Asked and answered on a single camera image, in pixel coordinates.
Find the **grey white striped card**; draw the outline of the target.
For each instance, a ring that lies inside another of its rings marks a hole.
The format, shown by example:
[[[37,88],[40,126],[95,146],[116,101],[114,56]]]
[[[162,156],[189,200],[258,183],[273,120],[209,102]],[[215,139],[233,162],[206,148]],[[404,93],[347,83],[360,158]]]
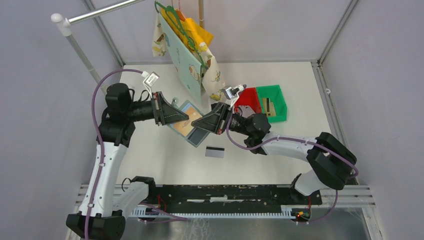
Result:
[[[225,148],[207,145],[205,148],[205,156],[210,158],[223,159],[225,157]]]

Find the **gold printed card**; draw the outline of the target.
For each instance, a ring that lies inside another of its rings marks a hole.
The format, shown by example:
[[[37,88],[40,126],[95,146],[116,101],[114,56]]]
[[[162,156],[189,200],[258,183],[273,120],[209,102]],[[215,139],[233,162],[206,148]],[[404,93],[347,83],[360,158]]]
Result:
[[[171,125],[172,129],[183,137],[187,137],[194,127],[191,123],[203,116],[203,114],[192,104],[186,104],[182,111],[189,116],[189,120],[180,121]]]

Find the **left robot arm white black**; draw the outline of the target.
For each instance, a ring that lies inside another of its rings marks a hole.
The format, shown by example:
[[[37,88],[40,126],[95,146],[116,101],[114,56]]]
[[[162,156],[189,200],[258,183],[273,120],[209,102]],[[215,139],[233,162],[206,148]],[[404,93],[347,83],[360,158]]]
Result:
[[[118,173],[136,129],[135,123],[154,120],[158,126],[172,125],[189,116],[172,106],[162,92],[151,94],[150,100],[135,101],[132,89],[124,83],[106,90],[106,109],[97,128],[96,159],[85,197],[77,213],[67,216],[66,226],[85,240],[119,240],[126,220],[141,203],[157,198],[152,177],[135,176],[128,189],[114,198]]]

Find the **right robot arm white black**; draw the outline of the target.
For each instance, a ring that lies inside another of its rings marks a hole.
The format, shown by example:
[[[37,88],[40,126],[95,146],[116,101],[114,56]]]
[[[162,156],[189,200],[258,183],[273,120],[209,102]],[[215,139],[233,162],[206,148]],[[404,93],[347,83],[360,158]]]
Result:
[[[216,135],[230,132],[245,135],[243,145],[232,138],[229,140],[253,154],[286,156],[307,162],[311,170],[299,174],[288,191],[289,199],[295,204],[302,204],[312,193],[324,188],[343,190],[349,179],[359,175],[356,156],[328,132],[321,132],[317,137],[284,136],[271,130],[264,113],[244,117],[226,103],[217,103],[191,125]]]

